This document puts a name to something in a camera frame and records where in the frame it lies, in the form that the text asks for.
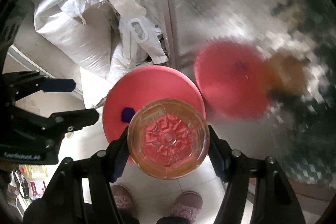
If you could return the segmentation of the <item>blue bottle cap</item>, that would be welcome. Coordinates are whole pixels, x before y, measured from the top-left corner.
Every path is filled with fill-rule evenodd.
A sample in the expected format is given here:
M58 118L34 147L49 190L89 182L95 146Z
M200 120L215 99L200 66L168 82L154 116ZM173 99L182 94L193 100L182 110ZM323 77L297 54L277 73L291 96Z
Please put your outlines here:
M121 121L123 123L130 123L135 115L135 110L132 107L125 107L121 112Z

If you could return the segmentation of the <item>orange plastic jar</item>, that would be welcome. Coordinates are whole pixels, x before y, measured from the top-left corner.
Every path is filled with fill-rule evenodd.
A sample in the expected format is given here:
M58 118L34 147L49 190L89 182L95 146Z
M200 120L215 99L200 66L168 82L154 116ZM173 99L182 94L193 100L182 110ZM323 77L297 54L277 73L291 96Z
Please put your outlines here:
M165 98L135 113L127 130L127 147L144 173L175 180L197 169L210 147L204 115L190 104Z

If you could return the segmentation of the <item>red trash bin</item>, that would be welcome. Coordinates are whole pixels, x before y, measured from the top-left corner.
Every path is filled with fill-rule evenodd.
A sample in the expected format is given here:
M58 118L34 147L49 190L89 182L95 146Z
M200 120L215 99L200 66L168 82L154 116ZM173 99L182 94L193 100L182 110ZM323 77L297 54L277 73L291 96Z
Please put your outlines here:
M196 85L183 73L164 66L138 68L123 76L108 93L102 114L104 133L109 144L117 140L130 123L121 121L121 112L165 98L184 101L206 117L205 105Z

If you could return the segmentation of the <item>pink slipper left foot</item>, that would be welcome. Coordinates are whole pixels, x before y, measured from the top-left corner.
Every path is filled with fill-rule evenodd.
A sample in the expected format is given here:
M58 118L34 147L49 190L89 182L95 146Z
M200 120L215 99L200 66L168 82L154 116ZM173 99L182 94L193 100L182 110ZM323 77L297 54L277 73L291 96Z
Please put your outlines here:
M134 209L131 195L126 187L122 185L112 185L111 191L119 210L131 212Z

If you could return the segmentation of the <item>pink slipper foot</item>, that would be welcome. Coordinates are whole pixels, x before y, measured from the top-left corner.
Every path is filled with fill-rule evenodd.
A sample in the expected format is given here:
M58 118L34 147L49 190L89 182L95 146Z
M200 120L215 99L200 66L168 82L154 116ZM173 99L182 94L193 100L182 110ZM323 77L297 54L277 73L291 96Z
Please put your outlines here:
M203 207L203 199L200 194L194 191L186 191L180 194L173 207L170 215L195 223L198 214Z
M134 209L131 195L126 187L122 185L112 185L111 191L119 210L131 212Z

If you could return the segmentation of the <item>pink slipper right foot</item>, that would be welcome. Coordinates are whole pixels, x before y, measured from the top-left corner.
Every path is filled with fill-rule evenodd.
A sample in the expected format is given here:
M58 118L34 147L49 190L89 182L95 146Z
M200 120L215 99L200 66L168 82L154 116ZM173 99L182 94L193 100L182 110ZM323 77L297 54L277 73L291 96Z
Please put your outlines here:
M186 191L180 194L173 207L170 215L195 223L198 214L203 207L203 199L200 194L194 191Z

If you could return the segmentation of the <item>white woven sack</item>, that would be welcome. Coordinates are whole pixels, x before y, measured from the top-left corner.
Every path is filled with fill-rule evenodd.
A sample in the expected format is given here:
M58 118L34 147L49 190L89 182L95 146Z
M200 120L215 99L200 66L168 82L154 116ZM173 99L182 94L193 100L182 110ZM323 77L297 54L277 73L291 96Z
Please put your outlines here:
M78 66L107 76L113 10L107 0L31 0L37 33Z

